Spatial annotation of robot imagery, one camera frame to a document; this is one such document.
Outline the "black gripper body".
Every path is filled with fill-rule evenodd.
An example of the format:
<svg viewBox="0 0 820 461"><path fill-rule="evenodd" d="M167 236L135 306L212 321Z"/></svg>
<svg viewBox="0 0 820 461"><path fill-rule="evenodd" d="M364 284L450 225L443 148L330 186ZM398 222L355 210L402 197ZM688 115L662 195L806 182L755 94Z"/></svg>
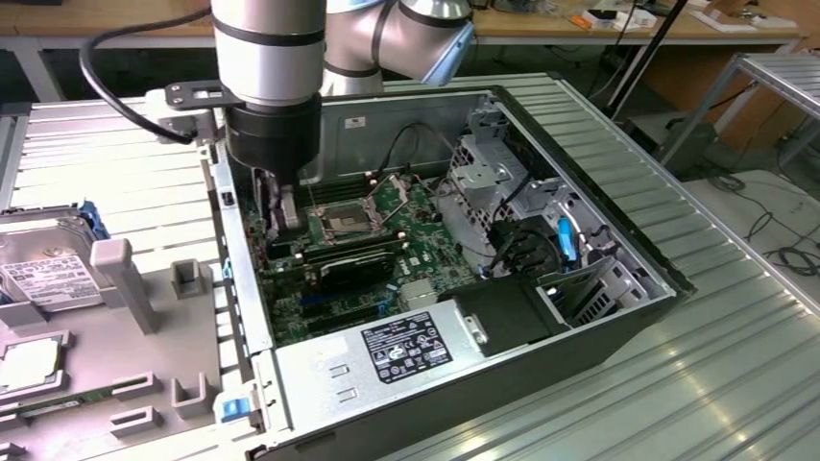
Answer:
<svg viewBox="0 0 820 461"><path fill-rule="evenodd" d="M295 185L299 172L319 154L322 95L294 106L228 108L227 148L246 166L262 169L280 185Z"/></svg>

